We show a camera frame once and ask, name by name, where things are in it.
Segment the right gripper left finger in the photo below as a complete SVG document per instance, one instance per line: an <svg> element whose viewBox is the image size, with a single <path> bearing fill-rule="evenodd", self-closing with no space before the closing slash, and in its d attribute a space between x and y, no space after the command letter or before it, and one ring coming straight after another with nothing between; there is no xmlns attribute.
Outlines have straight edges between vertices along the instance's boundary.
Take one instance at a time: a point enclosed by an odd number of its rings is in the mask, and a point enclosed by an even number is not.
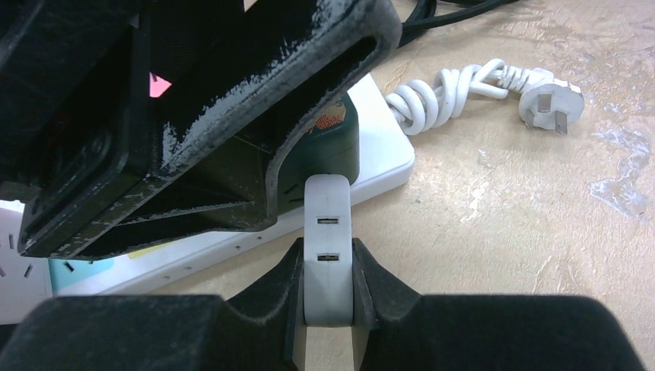
<svg viewBox="0 0 655 371"><path fill-rule="evenodd" d="M3 370L300 370L303 242L230 299L218 295L52 298L15 328Z"/></svg>

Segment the white USB plug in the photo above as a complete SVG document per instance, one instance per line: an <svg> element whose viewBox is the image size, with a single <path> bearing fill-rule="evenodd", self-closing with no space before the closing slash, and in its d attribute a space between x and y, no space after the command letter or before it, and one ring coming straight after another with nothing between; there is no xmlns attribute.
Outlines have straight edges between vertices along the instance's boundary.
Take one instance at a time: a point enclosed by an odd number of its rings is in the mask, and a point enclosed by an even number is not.
<svg viewBox="0 0 655 371"><path fill-rule="evenodd" d="M309 327L349 327L354 318L350 184L313 175L304 187L304 319Z"/></svg>

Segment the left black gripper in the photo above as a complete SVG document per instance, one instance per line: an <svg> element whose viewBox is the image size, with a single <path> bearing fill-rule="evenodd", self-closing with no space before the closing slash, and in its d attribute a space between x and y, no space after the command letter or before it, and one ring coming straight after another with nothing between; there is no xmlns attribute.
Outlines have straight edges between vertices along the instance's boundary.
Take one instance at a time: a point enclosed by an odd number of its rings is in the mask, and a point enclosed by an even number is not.
<svg viewBox="0 0 655 371"><path fill-rule="evenodd" d="M278 173L396 48L389 1L3 1L1 193L25 257L272 226ZM149 96L149 74L171 82Z"/></svg>

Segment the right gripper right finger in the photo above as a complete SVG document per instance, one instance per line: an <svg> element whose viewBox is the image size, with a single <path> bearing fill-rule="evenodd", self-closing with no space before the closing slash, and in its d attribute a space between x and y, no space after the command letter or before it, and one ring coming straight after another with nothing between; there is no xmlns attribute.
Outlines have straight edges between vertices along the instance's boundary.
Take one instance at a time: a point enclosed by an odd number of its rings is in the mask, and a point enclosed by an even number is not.
<svg viewBox="0 0 655 371"><path fill-rule="evenodd" d="M642 370L613 314L583 296L420 294L354 240L358 370Z"/></svg>

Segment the white power strip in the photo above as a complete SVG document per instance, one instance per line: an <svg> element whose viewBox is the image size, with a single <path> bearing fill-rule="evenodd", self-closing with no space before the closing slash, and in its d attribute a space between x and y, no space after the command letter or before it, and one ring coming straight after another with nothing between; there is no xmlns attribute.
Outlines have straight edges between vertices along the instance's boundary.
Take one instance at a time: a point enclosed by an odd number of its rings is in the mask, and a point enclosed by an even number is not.
<svg viewBox="0 0 655 371"><path fill-rule="evenodd" d="M529 128L565 133L585 107L582 89L540 68L492 59L483 65L440 70L433 83L411 80L382 95L364 77L317 121L326 128L345 117L358 119L358 154L351 203L358 204L405 184L415 151L409 137L459 117L472 96L504 99L517 94L518 113ZM1 204L1 323L20 322L55 295L143 294L258 247L304 225L302 194L306 172L284 192L290 210L258 233L210 232L103 260L47 260L21 257L16 238L23 214L18 202Z"/></svg>

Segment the pink power socket block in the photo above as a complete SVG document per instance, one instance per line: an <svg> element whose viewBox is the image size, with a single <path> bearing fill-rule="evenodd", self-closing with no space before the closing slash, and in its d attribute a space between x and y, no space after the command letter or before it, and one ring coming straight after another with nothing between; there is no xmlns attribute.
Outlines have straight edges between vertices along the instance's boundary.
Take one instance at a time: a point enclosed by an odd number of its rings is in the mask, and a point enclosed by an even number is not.
<svg viewBox="0 0 655 371"><path fill-rule="evenodd" d="M150 73L149 77L149 96L151 98L159 98L168 88L171 87L171 82L163 77L159 77L153 73Z"/></svg>

